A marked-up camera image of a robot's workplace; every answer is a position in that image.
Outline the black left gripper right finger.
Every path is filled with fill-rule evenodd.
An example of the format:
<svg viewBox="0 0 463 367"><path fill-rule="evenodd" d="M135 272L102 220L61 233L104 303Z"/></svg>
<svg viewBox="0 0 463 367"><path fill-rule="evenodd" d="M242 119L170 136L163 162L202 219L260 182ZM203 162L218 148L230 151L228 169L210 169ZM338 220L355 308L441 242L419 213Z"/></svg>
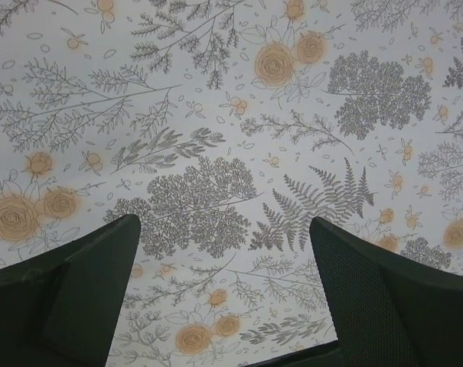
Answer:
<svg viewBox="0 0 463 367"><path fill-rule="evenodd" d="M312 251L345 366L463 366L463 277L321 217Z"/></svg>

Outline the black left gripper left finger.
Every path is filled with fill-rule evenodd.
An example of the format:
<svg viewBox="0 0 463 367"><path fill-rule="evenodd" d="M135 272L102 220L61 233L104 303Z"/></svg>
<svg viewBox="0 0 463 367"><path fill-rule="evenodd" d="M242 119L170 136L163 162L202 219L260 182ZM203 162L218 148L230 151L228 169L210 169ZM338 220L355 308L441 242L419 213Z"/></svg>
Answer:
<svg viewBox="0 0 463 367"><path fill-rule="evenodd" d="M0 366L104 366L139 245L134 214L0 269Z"/></svg>

